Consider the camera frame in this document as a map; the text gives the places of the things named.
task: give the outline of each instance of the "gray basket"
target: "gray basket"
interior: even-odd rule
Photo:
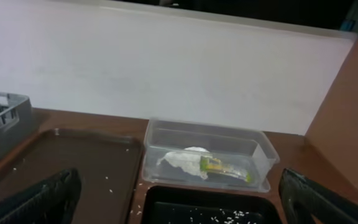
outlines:
[[[0,159],[36,128],[28,96],[0,93]]]

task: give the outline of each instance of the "brown serving tray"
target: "brown serving tray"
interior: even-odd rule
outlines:
[[[77,168],[81,197],[72,223],[125,223],[142,145],[134,138],[53,129],[39,134],[0,172],[0,200],[51,175]]]

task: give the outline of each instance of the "wooden table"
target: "wooden table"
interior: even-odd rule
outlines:
[[[40,123],[40,131],[52,128],[88,129],[123,136],[134,136],[140,141],[143,141],[148,123],[148,120],[145,119],[102,116],[67,111],[35,109],[34,112],[37,121]],[[281,178],[282,170],[284,168],[292,168],[358,204],[358,191],[325,158],[323,158],[316,149],[307,144],[303,136],[270,132],[266,132],[266,135],[277,150],[281,159],[280,163],[275,165],[267,176],[272,188],[271,191],[265,194],[235,190],[212,191],[256,195],[267,198],[276,206],[281,219],[285,220],[280,197],[278,195],[278,183]],[[1,160],[0,169],[9,163],[12,158],[17,156],[18,153],[20,153],[22,146],[27,143],[28,140],[12,150],[8,156]],[[132,202],[132,213],[129,217],[128,224],[140,223],[142,214],[138,214],[138,212],[143,209],[147,189],[153,185],[156,184],[142,180],[141,172],[139,172],[139,178]]]

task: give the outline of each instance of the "white wall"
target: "white wall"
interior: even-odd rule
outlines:
[[[40,108],[304,134],[353,45],[339,32],[115,4],[0,0],[0,91]]]

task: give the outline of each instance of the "clear plastic packaging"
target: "clear plastic packaging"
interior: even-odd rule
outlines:
[[[248,129],[151,119],[144,144],[143,178],[166,184],[268,192],[280,161],[266,135]]]

